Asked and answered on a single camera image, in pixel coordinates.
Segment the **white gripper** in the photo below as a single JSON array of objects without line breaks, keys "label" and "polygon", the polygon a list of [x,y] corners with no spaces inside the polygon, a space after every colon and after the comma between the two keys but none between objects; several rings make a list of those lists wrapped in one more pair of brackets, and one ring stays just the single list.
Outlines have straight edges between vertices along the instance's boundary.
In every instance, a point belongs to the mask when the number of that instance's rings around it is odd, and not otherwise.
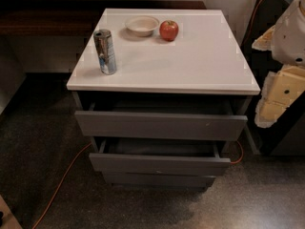
[{"label": "white gripper", "polygon": [[252,44],[258,51],[269,51],[285,64],[277,73],[269,72],[255,108],[254,123],[270,128],[305,92],[305,0],[294,0],[274,26]]}]

